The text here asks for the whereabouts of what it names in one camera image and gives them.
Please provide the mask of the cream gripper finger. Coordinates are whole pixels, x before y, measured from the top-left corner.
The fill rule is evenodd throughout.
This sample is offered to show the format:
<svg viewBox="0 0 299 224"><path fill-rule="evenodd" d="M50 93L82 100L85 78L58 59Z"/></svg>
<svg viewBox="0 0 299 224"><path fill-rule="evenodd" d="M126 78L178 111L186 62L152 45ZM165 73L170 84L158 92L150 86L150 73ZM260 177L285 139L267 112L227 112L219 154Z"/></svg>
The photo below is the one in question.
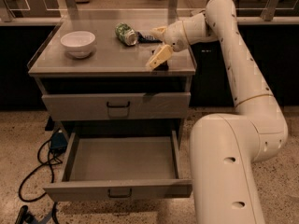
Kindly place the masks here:
<svg viewBox="0 0 299 224"><path fill-rule="evenodd" d="M170 45L159 45L146 63L149 70L154 70L159 65L171 58L173 49Z"/></svg>
<svg viewBox="0 0 299 224"><path fill-rule="evenodd" d="M149 33L155 38L160 41L164 41L164 33L166 31L166 26L152 28Z"/></svg>

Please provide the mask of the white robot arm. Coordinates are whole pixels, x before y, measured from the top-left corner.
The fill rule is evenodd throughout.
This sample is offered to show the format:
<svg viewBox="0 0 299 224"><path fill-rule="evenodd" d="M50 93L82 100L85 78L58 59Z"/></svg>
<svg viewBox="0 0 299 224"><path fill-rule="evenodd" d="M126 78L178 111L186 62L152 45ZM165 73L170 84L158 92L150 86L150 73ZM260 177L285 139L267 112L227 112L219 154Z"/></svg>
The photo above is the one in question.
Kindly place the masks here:
<svg viewBox="0 0 299 224"><path fill-rule="evenodd" d="M288 126L237 26L232 0L209 0L204 12L151 30L161 45L147 62L155 69L197 42L219 41L233 114L200 118L190 135L197 224L265 224L251 165L278 154Z"/></svg>

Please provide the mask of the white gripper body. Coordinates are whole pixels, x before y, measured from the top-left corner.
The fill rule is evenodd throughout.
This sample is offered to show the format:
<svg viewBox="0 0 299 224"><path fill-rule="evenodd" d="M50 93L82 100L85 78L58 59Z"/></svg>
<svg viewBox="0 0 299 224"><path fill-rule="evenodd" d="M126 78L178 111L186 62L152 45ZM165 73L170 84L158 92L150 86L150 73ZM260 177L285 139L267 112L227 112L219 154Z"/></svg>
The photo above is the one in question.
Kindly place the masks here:
<svg viewBox="0 0 299 224"><path fill-rule="evenodd" d="M165 28L164 43L170 45L174 52L180 52L189 46L183 21L176 21Z"/></svg>

